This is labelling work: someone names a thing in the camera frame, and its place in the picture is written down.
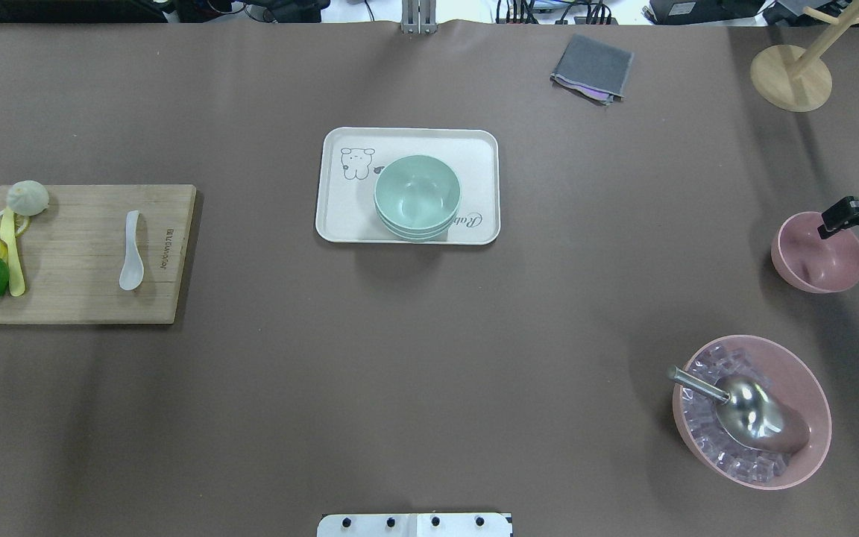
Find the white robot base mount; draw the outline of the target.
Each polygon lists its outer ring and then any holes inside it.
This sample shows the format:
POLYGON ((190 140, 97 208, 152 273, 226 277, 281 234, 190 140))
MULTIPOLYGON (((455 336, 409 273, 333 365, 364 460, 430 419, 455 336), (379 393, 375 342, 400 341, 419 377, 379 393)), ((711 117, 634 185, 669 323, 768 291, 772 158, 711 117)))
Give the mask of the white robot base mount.
POLYGON ((349 513, 321 517, 317 536, 512 536, 499 512, 349 513))

